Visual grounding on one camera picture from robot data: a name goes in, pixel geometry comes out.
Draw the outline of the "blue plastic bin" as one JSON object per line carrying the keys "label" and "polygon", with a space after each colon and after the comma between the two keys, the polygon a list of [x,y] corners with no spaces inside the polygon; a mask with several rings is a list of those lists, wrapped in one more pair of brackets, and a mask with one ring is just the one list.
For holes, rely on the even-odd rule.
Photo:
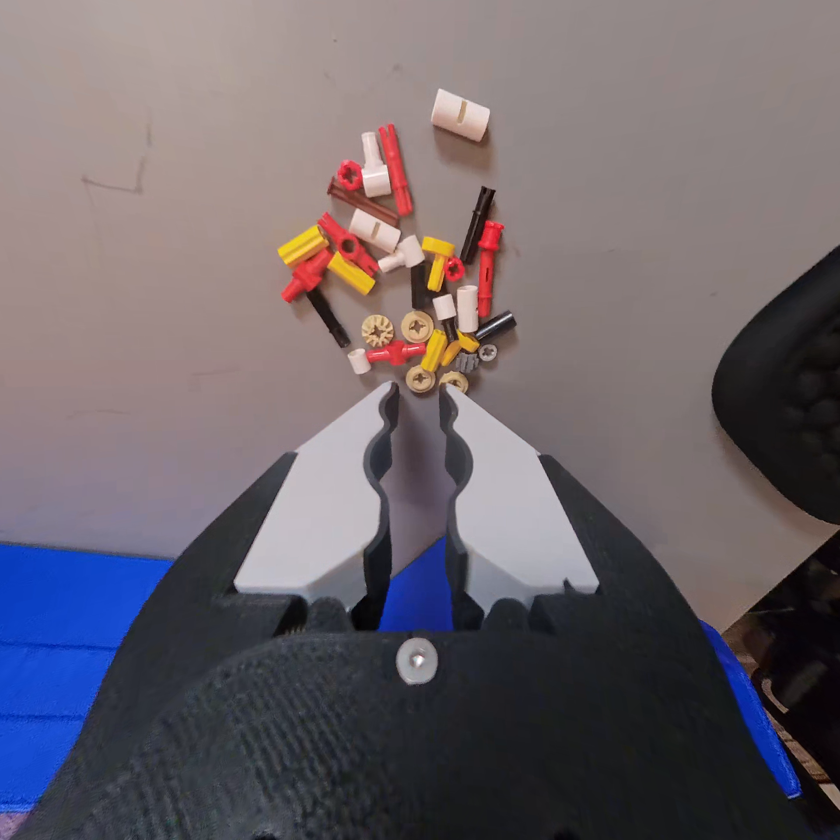
{"label": "blue plastic bin", "polygon": [[1,806],[25,814],[78,739],[119,644],[172,566],[1,547]]}

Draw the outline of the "white lego connector tube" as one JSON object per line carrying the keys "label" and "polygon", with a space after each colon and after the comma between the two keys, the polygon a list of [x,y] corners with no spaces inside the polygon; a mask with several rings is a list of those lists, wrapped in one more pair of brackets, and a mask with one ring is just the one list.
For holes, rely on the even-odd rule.
{"label": "white lego connector tube", "polygon": [[430,117],[435,128],[480,143],[487,133],[489,120],[489,108],[445,89],[437,90]]}

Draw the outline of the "pile of small lego pieces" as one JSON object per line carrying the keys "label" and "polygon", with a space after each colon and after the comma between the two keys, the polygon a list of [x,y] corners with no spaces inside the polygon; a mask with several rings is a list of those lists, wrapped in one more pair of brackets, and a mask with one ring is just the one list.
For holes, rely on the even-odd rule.
{"label": "pile of small lego pieces", "polygon": [[[376,364],[406,369],[405,384],[416,395],[437,385],[467,393],[469,376],[494,362],[495,342],[517,326],[510,310],[494,313],[494,279],[504,224],[494,216],[496,190],[483,185],[469,219],[464,243],[401,229],[413,214],[413,195],[396,126],[387,123],[361,135],[362,162],[341,161],[328,195],[353,209],[342,224],[325,212],[278,248],[290,270],[281,291],[290,304],[308,301],[332,339],[347,350],[359,377]],[[410,308],[398,327],[370,312],[360,326],[361,346],[352,339],[326,298],[327,276],[368,296],[378,280],[407,272]]]}

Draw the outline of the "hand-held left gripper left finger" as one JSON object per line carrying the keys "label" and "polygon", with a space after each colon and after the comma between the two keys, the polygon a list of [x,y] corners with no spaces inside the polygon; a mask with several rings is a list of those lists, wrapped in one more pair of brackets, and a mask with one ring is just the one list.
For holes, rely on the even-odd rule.
{"label": "hand-held left gripper left finger", "polygon": [[234,578],[239,594],[338,600],[379,625],[392,578],[390,507],[400,392],[387,382],[300,446]]}

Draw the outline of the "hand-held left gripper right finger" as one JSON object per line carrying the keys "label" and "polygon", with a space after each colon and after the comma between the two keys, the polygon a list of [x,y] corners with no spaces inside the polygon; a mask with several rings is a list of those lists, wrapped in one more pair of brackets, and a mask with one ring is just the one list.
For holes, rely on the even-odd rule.
{"label": "hand-held left gripper right finger", "polygon": [[441,385],[445,559],[454,625],[480,625],[508,599],[593,595],[599,580],[538,450],[453,385]]}

